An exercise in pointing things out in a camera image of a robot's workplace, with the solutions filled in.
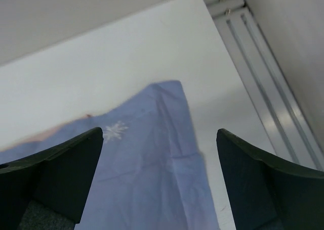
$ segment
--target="white wall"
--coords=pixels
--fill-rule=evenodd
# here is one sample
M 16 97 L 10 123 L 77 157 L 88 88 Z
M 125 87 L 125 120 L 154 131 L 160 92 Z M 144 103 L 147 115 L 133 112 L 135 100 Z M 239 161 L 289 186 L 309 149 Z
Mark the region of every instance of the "white wall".
M 323 0 L 247 0 L 324 149 Z
M 0 0 L 0 65 L 167 0 Z

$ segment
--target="white table surface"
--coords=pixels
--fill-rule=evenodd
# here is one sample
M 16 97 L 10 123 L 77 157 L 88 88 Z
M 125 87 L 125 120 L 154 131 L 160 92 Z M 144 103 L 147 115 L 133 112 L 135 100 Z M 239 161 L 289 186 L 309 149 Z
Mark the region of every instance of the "white table surface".
M 168 79 L 183 84 L 219 225 L 235 229 L 217 130 L 274 150 L 203 0 L 172 0 L 2 66 L 0 148 Z

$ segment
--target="cloth fold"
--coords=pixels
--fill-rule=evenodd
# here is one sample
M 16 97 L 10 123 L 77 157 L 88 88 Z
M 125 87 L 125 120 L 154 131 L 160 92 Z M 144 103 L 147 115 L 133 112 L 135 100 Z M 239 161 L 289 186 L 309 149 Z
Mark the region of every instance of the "cloth fold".
M 45 150 L 95 126 L 104 131 L 104 145 L 76 230 L 219 229 L 178 81 L 151 84 L 104 115 L 74 121 L 42 142 L 1 152 L 1 163 Z

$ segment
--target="white surface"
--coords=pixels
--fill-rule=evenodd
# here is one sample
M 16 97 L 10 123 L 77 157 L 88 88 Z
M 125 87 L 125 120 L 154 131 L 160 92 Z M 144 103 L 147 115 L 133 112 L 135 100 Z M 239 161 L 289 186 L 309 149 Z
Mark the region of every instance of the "white surface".
M 0 64 L 167 0 L 0 0 Z
M 323 0 L 247 0 L 324 148 Z
M 274 151 L 203 0 L 173 0 L 1 67 L 0 147 L 168 79 L 183 84 L 221 229 L 235 229 L 217 130 Z

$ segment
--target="blue towel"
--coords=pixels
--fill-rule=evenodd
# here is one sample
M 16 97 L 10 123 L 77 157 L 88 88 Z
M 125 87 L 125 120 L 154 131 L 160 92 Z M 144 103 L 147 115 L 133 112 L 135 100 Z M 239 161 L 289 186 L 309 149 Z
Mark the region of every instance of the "blue towel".
M 42 142 L 2 152 L 0 163 L 55 146 L 96 126 L 103 129 L 104 144 L 76 230 L 219 229 L 178 81 L 151 84 L 107 114 L 77 120 Z

